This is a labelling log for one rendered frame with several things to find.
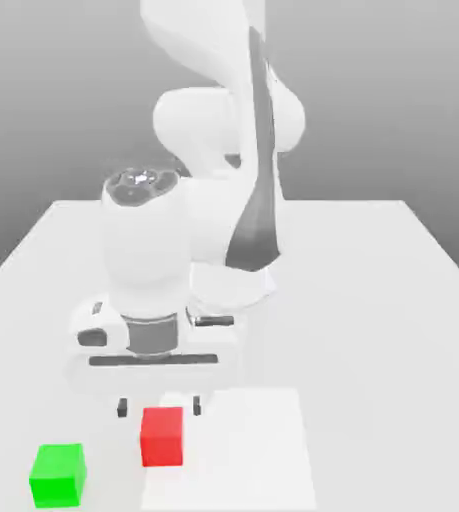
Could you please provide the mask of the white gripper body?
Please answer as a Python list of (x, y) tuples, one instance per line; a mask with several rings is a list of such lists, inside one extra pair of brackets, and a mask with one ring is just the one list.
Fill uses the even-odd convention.
[(152, 359), (69, 345), (64, 376), (74, 391), (93, 396), (203, 394), (232, 384), (240, 362), (241, 344), (234, 338), (189, 343)]

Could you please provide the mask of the small red cube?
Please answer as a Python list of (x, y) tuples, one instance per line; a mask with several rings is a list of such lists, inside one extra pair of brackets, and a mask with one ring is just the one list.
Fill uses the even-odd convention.
[(182, 466), (183, 408), (144, 408), (139, 441), (143, 467)]

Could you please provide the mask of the small green cube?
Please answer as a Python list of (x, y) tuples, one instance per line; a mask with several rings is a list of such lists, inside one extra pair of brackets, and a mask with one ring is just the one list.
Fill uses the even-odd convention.
[(40, 445), (29, 474), (35, 507), (79, 507), (86, 477), (87, 466), (81, 443)]

